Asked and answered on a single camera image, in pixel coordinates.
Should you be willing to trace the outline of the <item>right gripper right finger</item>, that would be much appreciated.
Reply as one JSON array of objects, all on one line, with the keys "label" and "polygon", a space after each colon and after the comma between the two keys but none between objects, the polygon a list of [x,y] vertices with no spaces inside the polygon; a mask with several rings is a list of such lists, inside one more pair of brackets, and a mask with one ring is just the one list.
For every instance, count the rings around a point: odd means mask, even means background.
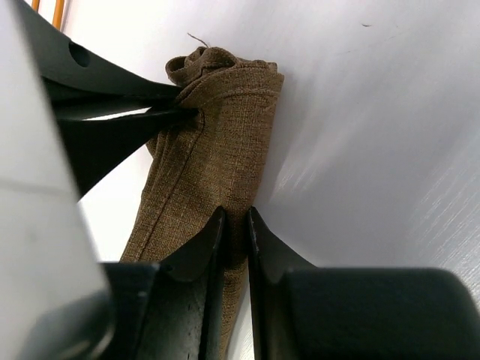
[{"label": "right gripper right finger", "polygon": [[440,268],[317,267],[246,217],[257,359],[477,359],[479,311]]}]

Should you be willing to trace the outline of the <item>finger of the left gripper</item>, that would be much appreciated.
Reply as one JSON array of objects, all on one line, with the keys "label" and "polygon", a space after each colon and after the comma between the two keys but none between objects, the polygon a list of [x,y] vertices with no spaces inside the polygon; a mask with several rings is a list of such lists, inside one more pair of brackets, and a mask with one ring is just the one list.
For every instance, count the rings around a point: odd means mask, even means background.
[{"label": "finger of the left gripper", "polygon": [[171,101],[180,88],[145,79],[96,55],[50,25],[25,1],[14,7],[43,80],[79,96]]},{"label": "finger of the left gripper", "polygon": [[56,121],[80,197],[161,131],[183,125],[196,109],[155,109],[104,120]]}]

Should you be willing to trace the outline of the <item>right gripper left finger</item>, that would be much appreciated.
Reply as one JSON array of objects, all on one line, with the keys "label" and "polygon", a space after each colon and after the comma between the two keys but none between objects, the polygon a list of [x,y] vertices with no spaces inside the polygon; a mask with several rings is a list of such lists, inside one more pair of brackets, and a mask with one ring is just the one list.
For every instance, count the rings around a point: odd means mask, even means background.
[{"label": "right gripper left finger", "polygon": [[205,226],[160,262],[105,262],[116,315],[102,359],[219,359],[223,239],[217,207]]}]

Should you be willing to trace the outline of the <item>orange plastic fork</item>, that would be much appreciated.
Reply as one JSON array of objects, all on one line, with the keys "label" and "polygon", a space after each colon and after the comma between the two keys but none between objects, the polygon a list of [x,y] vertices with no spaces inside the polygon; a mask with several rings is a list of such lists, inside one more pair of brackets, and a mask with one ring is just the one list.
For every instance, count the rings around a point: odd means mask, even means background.
[{"label": "orange plastic fork", "polygon": [[56,0],[54,12],[53,12],[53,18],[52,18],[52,25],[57,30],[60,30],[62,28],[64,9],[65,9],[65,0]]}]

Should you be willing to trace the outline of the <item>orange plastic knife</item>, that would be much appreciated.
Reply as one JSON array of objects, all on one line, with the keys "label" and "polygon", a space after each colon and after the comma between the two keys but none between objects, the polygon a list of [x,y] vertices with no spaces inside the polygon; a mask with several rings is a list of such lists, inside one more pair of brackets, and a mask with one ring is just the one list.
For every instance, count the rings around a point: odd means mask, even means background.
[{"label": "orange plastic knife", "polygon": [[32,0],[31,6],[35,11],[38,11],[40,7],[40,0]]}]

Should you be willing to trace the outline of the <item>brown cloth napkin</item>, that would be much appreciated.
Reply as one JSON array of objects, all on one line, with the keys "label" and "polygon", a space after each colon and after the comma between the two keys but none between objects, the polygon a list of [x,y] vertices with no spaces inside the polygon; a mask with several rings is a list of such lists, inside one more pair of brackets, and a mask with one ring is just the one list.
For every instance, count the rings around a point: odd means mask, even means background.
[{"label": "brown cloth napkin", "polygon": [[196,110],[186,124],[147,143],[152,157],[125,262],[162,260],[226,212],[220,353],[225,354],[247,273],[244,218],[263,176],[284,76],[274,62],[201,46],[166,63],[181,88],[176,104]]}]

